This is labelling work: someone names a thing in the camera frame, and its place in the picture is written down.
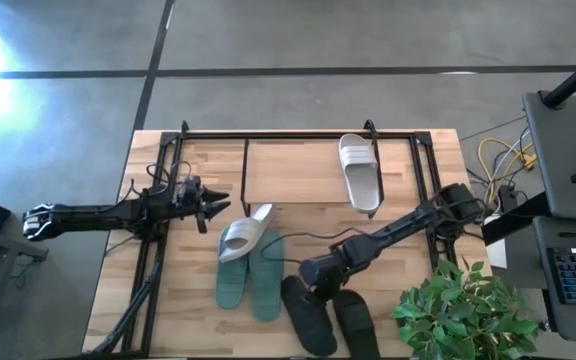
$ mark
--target green flip-flop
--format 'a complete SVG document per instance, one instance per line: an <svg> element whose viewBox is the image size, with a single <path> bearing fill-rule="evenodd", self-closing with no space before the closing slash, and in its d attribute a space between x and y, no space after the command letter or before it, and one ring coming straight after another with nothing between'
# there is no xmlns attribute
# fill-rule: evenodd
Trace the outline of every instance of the green flip-flop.
<svg viewBox="0 0 576 360"><path fill-rule="evenodd" d="M219 261L219 255L225 248L223 242L227 233L228 227L219 236L215 303L222 309L234 309L241 304L241 300L244 297L246 275L248 273L248 257L244 256L225 263Z"/></svg>
<svg viewBox="0 0 576 360"><path fill-rule="evenodd" d="M277 230L266 230L248 255L252 280L252 310L259 321L272 321L281 310L281 280L284 275L283 241L276 241L265 251L261 250L279 237Z"/></svg>

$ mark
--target white slide sandal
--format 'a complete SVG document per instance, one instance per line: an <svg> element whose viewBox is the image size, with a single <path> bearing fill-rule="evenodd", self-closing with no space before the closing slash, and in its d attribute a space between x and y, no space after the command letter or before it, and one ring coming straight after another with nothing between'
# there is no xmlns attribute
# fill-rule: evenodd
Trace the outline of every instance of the white slide sandal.
<svg viewBox="0 0 576 360"><path fill-rule="evenodd" d="M275 211L274 204L263 204L252 217L234 221L224 239L225 249L219 255L219 261L223 263L248 254L270 224Z"/></svg>
<svg viewBox="0 0 576 360"><path fill-rule="evenodd" d="M346 178L352 207L373 214L379 208L377 160L372 146L359 135L346 134L339 139L339 160Z"/></svg>

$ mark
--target wooden board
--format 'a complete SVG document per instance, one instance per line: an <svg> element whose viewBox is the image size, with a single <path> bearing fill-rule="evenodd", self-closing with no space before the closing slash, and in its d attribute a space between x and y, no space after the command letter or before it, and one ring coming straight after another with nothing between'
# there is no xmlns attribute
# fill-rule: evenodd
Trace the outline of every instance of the wooden board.
<svg viewBox="0 0 576 360"><path fill-rule="evenodd" d="M456 131L443 129L431 130L431 132L441 183L443 185L454 182L467 183ZM159 131L135 133L124 175L122 193L127 191L131 178L135 180L138 189L147 187L151 183L152 179L145 173L145 166L156 159L159 137ZM315 149L317 143L317 140L302 141L291 146L305 146L309 148L308 151L317 151ZM243 140L184 141L182 159L192 165L193 174L201 176L204 184L209 188L229 192L233 205L208 225L208 234L199 234L192 218L171 222L151 343L152 356L294 357L308 355L299 344L285 309L282 309L279 319L269 323L260 323L252 315L250 291L246 292L244 301L237 309L222 310L214 303L219 233L232 221L244 216L239 203L243 144ZM322 146L329 147L330 144L324 143ZM283 147L284 145L275 149L285 151ZM408 142L380 140L379 150L385 201L373 220L355 213L347 204L281 204L271 227L279 229L282 234L295 231L330 234L348 226L357 226L362 230L372 231L410 212L419 204L419 199ZM422 152L421 155L425 166L427 188L431 189L425 154ZM260 170L249 169L248 171L254 173ZM187 169L184 166L180 170L179 180L186 173ZM328 187L327 182L314 181L312 184ZM285 198L297 196L291 193L296 190L283 186L276 187L276 191L286 192L280 195ZM324 193L327 190L321 188L309 191ZM474 227L469 230L478 232ZM121 241L126 235L123 232L112 232L109 246ZM285 255L296 259L321 255L327 251L326 246L333 241L335 240L317 240L308 237L288 238L284 242ZM130 297L138 249L139 243L132 241L114 250L104 260L84 350L99 344L125 310ZM471 264L476 261L485 261L485 269L490 272L485 246L481 240L462 237L456 243L456 252L460 261L462 261L461 256ZM296 274L296 265L287 263L284 273L285 275ZM428 249L425 237L420 233L386 249L370 268L350 279L347 288L358 291L370 308L382 356L409 356L412 353L406 344L399 341L397 325L390 318L390 313L398 304L401 292L412 286L418 286L429 274ZM329 312L335 323L335 336L339 348L334 356L348 356L346 345L330 308L331 306L329 306ZM140 333L141 326L138 326L135 345L141 339Z"/></svg>
<svg viewBox="0 0 576 360"><path fill-rule="evenodd" d="M251 140L246 202L348 203L339 140Z"/></svg>

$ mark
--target slide sandal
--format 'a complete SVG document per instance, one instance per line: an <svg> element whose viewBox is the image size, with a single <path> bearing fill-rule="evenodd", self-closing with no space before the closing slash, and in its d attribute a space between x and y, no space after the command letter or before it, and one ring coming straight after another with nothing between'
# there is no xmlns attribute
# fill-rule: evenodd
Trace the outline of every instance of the slide sandal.
<svg viewBox="0 0 576 360"><path fill-rule="evenodd" d="M364 299L352 290L341 290L332 299L337 322L352 360L381 359L375 326Z"/></svg>
<svg viewBox="0 0 576 360"><path fill-rule="evenodd" d="M248 254L261 238L275 215L275 205L263 204L252 217L234 221L226 234L220 262L232 261Z"/></svg>
<svg viewBox="0 0 576 360"><path fill-rule="evenodd" d="M224 250L224 240L228 228L219 236L218 256ZM244 297L248 258L243 257L227 263L217 261L217 284L215 286L215 304L222 309L234 309Z"/></svg>
<svg viewBox="0 0 576 360"><path fill-rule="evenodd" d="M332 333L326 304L319 301L294 275L282 281L281 298L301 346L315 356L334 354L337 340Z"/></svg>
<svg viewBox="0 0 576 360"><path fill-rule="evenodd" d="M380 205L377 160L370 143L359 135L342 136L339 160L352 207L364 214L377 211Z"/></svg>
<svg viewBox="0 0 576 360"><path fill-rule="evenodd" d="M272 321L281 310L281 280L284 278L283 261L267 260L261 250L279 237L279 231L266 230L248 256L250 279L252 280L252 311L259 321ZM270 245L264 256L269 259L284 257L284 243Z"/></svg>

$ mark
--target potted plant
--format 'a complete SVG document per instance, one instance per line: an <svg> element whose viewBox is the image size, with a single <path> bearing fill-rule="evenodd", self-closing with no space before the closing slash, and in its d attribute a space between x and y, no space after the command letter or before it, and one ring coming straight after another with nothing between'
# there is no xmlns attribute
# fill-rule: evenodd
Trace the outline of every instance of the potted plant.
<svg viewBox="0 0 576 360"><path fill-rule="evenodd" d="M523 314L517 289L482 276L483 265L466 263L464 281L455 264L440 260L430 281L402 293L392 317L420 360L508 360L536 351L539 329Z"/></svg>

